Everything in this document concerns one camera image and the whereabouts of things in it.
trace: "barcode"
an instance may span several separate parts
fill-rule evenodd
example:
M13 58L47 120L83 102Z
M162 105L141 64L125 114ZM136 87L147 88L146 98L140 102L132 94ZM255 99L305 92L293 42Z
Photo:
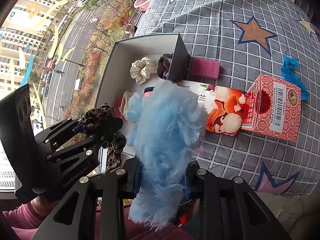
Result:
M286 86L273 82L273 103L270 121L270 130L282 132L285 112Z
M276 90L276 116L275 116L275 125L280 126L281 125L281 117L283 112L283 89L278 88L274 89Z

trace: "silver rivet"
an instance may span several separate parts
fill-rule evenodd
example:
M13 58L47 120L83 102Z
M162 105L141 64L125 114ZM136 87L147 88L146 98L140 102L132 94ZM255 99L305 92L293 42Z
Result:
M80 183L87 183L88 182L88 177L81 177L80 178Z
M207 171L205 169L198 169L197 170L198 175L205 175Z
M243 182L243 179L242 179L241 177L235 177L233 180L234 180L235 183L237 183L237 184L241 184L241 183Z
M125 170L124 169L118 169L118 170L116 170L116 174L117 175L123 175L123 174L125 174Z

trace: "blue faux fur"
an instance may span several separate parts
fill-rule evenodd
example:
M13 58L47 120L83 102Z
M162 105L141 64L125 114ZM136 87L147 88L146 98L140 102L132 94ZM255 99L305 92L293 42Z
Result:
M129 218L162 228L181 204L185 188L181 179L192 158L191 145L203 132L208 114L198 106L196 94L165 80L143 98L143 104L141 96L133 95L128 108L127 120L137 122L127 140L144 165Z

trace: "blue paint stroke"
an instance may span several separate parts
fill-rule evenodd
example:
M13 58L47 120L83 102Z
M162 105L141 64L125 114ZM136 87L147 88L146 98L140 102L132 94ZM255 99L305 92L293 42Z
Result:
M20 84L19 87L24 86L28 82L28 79L29 79L29 76L30 76L30 73L31 73L31 69L32 69L32 65L33 65L33 55L31 54L26 74L24 75L24 78L21 81L21 84Z

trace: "pink sponge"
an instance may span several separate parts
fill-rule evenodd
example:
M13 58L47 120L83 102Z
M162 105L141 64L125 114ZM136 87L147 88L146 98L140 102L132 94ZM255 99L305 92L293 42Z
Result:
M192 58L191 75L218 79L220 62L199 57Z

